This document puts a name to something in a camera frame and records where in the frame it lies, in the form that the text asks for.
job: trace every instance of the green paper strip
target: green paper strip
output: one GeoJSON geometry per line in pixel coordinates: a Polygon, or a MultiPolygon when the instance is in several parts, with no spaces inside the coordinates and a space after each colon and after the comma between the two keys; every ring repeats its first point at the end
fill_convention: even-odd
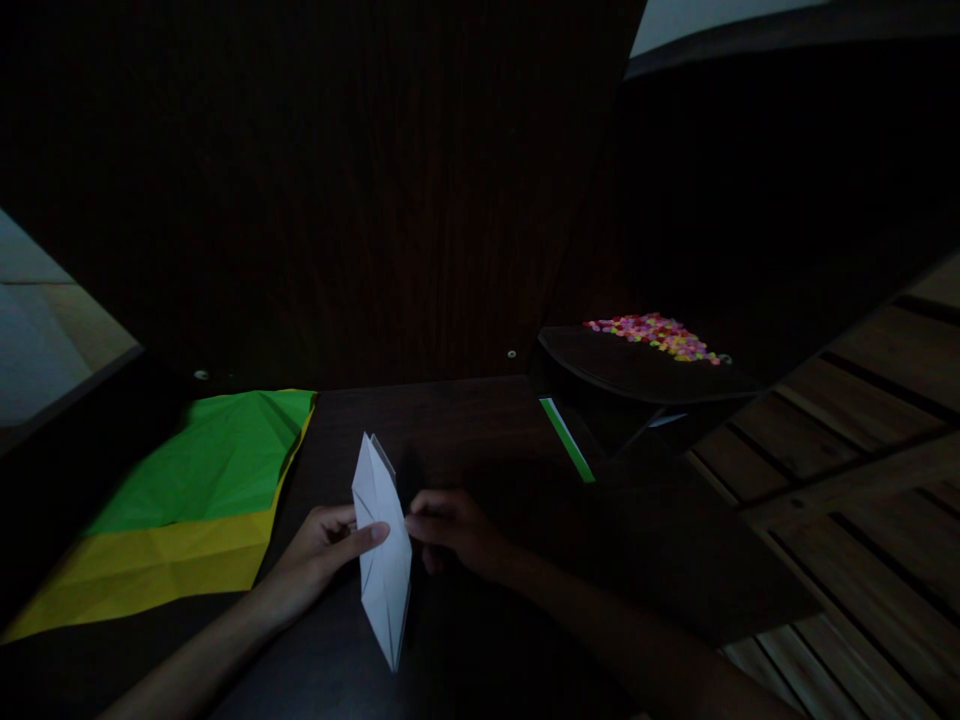
{"type": "Polygon", "coordinates": [[[130,471],[85,534],[268,509],[313,396],[255,391],[193,403],[183,429],[130,471]]]}
{"type": "Polygon", "coordinates": [[[550,418],[550,424],[553,425],[553,429],[556,430],[557,435],[560,436],[560,442],[562,442],[563,446],[567,449],[567,454],[570,456],[570,459],[573,460],[573,464],[576,466],[577,472],[580,473],[580,477],[583,478],[585,483],[596,482],[597,479],[593,476],[593,471],[590,469],[590,466],[587,465],[583,453],[580,452],[580,448],[567,429],[567,424],[563,421],[563,418],[560,417],[560,413],[557,412],[557,406],[554,405],[553,398],[541,398],[540,404],[543,406],[543,409],[546,410],[547,417],[550,418]]]}

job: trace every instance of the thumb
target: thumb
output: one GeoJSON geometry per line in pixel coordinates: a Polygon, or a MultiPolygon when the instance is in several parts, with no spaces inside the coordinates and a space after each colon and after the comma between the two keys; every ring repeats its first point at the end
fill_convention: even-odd
{"type": "Polygon", "coordinates": [[[427,545],[452,548],[459,534],[457,524],[443,518],[407,515],[404,525],[412,537],[427,545]]]}
{"type": "Polygon", "coordinates": [[[385,522],[367,525],[355,533],[350,533],[350,535],[332,546],[329,553],[327,553],[327,557],[330,558],[335,567],[343,567],[368,550],[373,550],[377,545],[386,540],[389,534],[390,526],[385,522]]]}

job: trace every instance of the person's left hand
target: person's left hand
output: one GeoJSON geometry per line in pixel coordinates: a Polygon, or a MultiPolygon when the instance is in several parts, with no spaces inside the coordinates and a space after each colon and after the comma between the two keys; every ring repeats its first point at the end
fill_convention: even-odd
{"type": "Polygon", "coordinates": [[[384,522],[356,530],[353,505],[315,507],[263,581],[242,604],[271,630],[292,624],[320,597],[333,574],[390,534],[384,522]]]}

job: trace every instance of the white wall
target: white wall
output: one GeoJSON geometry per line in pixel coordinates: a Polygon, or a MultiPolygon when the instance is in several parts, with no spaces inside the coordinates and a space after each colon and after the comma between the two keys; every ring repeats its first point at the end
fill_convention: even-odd
{"type": "Polygon", "coordinates": [[[82,379],[57,350],[0,284],[0,427],[29,420],[82,379]]]}
{"type": "Polygon", "coordinates": [[[717,25],[827,0],[648,0],[630,57],[717,25]]]}
{"type": "Polygon", "coordinates": [[[29,420],[135,345],[0,210],[0,428],[29,420]]]}

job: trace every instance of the green and yellow paper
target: green and yellow paper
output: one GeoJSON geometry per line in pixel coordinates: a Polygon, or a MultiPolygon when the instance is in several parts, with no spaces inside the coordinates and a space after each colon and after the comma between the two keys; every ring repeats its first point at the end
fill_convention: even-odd
{"type": "Polygon", "coordinates": [[[294,390],[194,403],[183,430],[130,472],[3,642],[249,590],[313,399],[294,390]]]}

